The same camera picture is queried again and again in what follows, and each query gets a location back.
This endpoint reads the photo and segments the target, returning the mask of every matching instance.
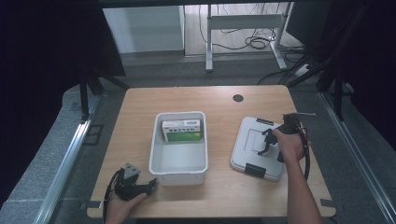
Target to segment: black latch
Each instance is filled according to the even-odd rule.
[[[247,163],[245,168],[245,174],[254,175],[259,178],[264,178],[266,171],[265,168],[250,163]]]

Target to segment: white plastic container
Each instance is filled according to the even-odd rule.
[[[202,138],[196,141],[166,142],[164,120],[199,119]],[[157,115],[152,134],[149,171],[163,186],[200,185],[208,168],[206,119],[201,111],[161,113]]]

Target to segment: human hand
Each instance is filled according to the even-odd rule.
[[[111,184],[111,188],[114,189],[116,180]],[[107,201],[106,211],[106,222],[105,224],[121,224],[131,213],[132,209],[140,202],[145,200],[147,197],[146,193],[142,193],[134,197],[131,201],[126,202],[122,200],[114,190],[110,191],[110,195]]]
[[[277,145],[282,152],[283,160],[286,164],[298,162],[304,157],[304,147],[301,136],[298,133],[284,134],[278,129],[273,130],[276,136]]]

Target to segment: metal frame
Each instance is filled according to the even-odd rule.
[[[76,157],[79,153],[79,149],[84,141],[84,137],[87,134],[87,131],[91,125],[92,114],[96,110],[97,105],[99,104],[100,96],[94,95],[91,99],[89,113],[85,115],[85,119],[83,120],[76,130],[76,133],[72,139],[72,142],[69,145],[69,148],[64,155],[64,159],[56,173],[52,184],[49,187],[49,191],[38,210],[37,216],[35,217],[35,224],[38,223],[49,223],[50,218],[52,216],[53,210],[55,209],[56,203],[59,200],[59,197],[64,189],[64,184],[67,181],[67,177],[70,174],[70,171],[73,168]]]
[[[286,21],[289,16],[291,2],[282,14],[270,15],[227,15],[212,16],[211,5],[207,5],[207,42],[206,42],[206,72],[213,71],[213,49],[212,30],[220,29],[256,29],[256,28],[278,28],[276,38],[271,41],[271,49],[276,57],[277,64],[281,70],[288,67],[279,51],[279,41],[285,30]]]

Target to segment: black curtain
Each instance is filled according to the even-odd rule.
[[[18,183],[80,76],[124,76],[103,10],[0,3],[1,202]]]

